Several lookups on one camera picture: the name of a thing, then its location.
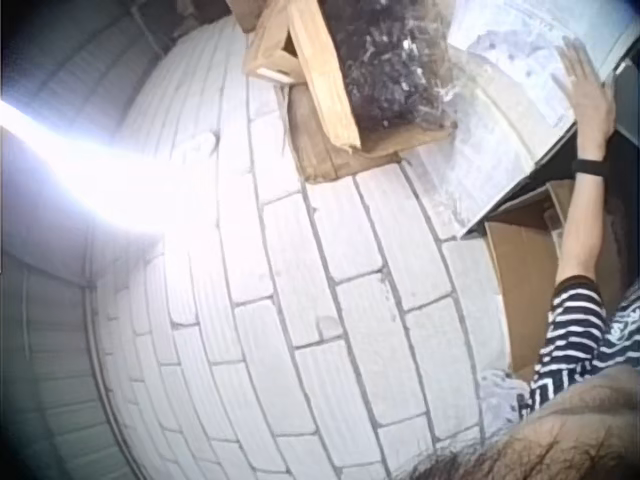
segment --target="dark hair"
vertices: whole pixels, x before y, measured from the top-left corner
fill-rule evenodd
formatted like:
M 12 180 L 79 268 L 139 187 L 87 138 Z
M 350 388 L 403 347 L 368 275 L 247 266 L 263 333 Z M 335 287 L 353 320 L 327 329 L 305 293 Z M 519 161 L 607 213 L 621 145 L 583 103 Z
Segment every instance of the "dark hair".
M 598 445 L 570 447 L 554 441 L 541 449 L 533 441 L 507 439 L 487 447 L 475 445 L 457 452 L 438 452 L 398 480 L 640 479 L 640 458 L 633 461 L 604 445 L 605 439 Z

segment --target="cardboard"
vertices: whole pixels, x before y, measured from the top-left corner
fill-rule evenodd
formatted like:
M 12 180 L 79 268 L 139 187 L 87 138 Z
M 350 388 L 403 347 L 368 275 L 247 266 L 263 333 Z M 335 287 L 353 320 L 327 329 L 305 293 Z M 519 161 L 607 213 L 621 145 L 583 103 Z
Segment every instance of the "cardboard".
M 266 0 L 226 0 L 226 2 L 242 31 L 253 32 L 258 25 Z
M 269 0 L 244 58 L 247 75 L 281 85 L 305 77 L 289 34 L 288 0 Z
M 333 145 L 306 85 L 279 89 L 278 100 L 298 172 L 308 183 L 338 180 L 401 160 L 397 153 L 372 159 Z
M 504 205 L 485 222 L 507 318 L 511 369 L 526 382 L 533 378 L 545 342 L 558 269 L 545 212 L 555 209 L 564 225 L 572 192 L 573 181 L 550 182 Z M 624 293 L 622 269 L 607 221 L 596 277 L 607 311 L 615 310 Z
M 429 131 L 418 125 L 360 132 L 318 0 L 289 0 L 288 11 L 291 37 L 302 70 L 322 127 L 334 145 L 358 150 L 365 157 L 376 157 L 442 140 L 451 134 L 452 128 Z M 434 61 L 444 62 L 444 58 L 434 55 Z

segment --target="black netting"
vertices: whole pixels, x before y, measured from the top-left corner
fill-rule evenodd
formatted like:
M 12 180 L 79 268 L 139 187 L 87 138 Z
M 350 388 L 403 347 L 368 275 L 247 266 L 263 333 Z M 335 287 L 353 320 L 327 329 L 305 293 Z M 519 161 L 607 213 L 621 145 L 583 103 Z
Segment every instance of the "black netting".
M 322 7 L 360 130 L 440 128 L 446 115 L 434 59 L 444 46 L 430 32 L 425 0 L 325 0 Z

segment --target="black wristband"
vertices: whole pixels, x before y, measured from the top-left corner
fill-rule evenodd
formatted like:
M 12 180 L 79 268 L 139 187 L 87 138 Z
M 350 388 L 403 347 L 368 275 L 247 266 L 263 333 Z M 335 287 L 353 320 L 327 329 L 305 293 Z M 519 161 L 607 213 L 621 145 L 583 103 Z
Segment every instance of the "black wristband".
M 607 162 L 597 162 L 594 160 L 583 160 L 581 158 L 573 162 L 573 173 L 586 173 L 587 175 L 595 175 L 605 180 L 609 178 L 609 164 Z

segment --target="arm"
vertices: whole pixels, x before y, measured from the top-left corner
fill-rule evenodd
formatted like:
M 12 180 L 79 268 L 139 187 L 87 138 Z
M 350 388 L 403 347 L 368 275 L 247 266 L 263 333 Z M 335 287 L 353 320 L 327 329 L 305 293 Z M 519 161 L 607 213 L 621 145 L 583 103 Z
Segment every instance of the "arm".
M 615 129 L 611 84 L 603 88 L 584 45 L 565 39 L 558 51 L 571 82 L 556 83 L 573 107 L 578 124 L 578 158 L 604 161 L 607 140 Z M 602 247 L 604 179 L 578 173 L 562 239 L 556 284 L 575 275 L 595 280 Z

